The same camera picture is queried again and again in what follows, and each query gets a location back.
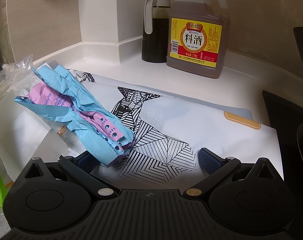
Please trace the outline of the grey counter mat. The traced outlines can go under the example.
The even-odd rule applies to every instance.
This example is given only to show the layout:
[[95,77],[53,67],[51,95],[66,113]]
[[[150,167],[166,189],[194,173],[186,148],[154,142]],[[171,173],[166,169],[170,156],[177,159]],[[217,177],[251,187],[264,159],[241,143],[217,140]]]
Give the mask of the grey counter mat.
[[173,93],[162,93],[160,98],[145,102],[143,110],[150,118],[157,116],[162,120],[181,119],[196,122],[210,117],[222,118],[223,112],[253,119],[251,111],[246,108],[219,105]]

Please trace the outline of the crumpled blue pink paper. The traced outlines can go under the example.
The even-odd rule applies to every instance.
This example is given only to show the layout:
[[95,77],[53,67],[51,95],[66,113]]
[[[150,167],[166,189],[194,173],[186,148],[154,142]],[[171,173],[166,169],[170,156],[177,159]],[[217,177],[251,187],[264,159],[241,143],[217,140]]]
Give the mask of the crumpled blue pink paper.
[[42,66],[33,72],[40,82],[26,97],[16,97],[16,103],[65,125],[105,167],[129,153],[134,132],[106,110],[66,68]]

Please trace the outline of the dark soy sauce dispenser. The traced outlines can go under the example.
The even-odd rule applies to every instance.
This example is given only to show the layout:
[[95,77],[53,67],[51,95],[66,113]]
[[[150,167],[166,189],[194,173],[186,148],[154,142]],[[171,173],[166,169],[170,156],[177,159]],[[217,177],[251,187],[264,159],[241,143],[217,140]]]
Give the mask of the dark soy sauce dispenser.
[[142,59],[165,63],[168,49],[171,0],[145,0]]

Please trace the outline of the clear plastic bag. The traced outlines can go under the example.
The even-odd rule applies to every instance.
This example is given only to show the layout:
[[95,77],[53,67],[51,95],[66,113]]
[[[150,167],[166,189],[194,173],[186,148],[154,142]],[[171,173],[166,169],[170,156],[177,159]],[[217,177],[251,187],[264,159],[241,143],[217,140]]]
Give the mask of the clear plastic bag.
[[32,67],[33,57],[27,56],[0,71],[0,169],[11,180],[17,179],[33,157],[54,162],[68,153],[54,122],[15,102],[39,83]]

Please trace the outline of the white geometric pattern placemat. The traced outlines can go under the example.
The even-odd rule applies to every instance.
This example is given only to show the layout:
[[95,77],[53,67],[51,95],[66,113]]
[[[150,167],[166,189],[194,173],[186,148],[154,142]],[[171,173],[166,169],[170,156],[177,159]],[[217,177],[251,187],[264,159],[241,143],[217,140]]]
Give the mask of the white geometric pattern placemat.
[[143,110],[144,103],[164,92],[89,73],[73,75],[135,133],[134,146],[122,161],[109,168],[99,165],[93,171],[94,176],[116,187],[185,190],[207,176],[198,161],[201,148],[249,164],[266,157],[283,172],[277,133],[269,126],[229,112],[223,112],[222,118],[196,122],[150,118]]

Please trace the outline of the black gas stove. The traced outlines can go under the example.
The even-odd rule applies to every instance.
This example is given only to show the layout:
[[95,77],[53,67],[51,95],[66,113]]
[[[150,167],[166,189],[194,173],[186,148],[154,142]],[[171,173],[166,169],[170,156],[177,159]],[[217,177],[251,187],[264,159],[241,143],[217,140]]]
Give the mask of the black gas stove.
[[303,189],[303,107],[266,90],[262,95],[270,125],[277,131],[284,181]]

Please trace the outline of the cooking wine jug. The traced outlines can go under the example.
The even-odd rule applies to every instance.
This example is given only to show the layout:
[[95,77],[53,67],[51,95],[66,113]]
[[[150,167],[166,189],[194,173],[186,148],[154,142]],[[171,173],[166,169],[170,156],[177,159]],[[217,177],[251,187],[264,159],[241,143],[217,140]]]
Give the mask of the cooking wine jug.
[[169,16],[167,65],[219,78],[230,27],[227,0],[174,0]]

